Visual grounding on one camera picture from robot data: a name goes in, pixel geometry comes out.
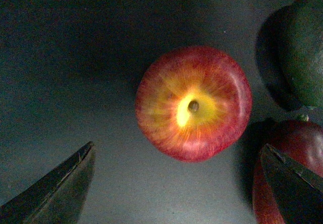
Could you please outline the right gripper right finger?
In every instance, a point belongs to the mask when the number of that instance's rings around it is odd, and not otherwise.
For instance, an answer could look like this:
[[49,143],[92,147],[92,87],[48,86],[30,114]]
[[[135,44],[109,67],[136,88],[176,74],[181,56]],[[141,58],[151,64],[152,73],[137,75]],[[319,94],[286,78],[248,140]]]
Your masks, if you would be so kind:
[[322,223],[322,177],[269,144],[260,162],[285,223]]

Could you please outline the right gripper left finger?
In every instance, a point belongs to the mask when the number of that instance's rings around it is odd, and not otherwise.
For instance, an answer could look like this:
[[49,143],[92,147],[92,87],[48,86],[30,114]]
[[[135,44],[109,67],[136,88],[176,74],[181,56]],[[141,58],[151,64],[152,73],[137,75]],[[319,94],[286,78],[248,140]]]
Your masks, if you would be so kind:
[[28,189],[1,206],[1,223],[77,223],[94,175],[88,142]]

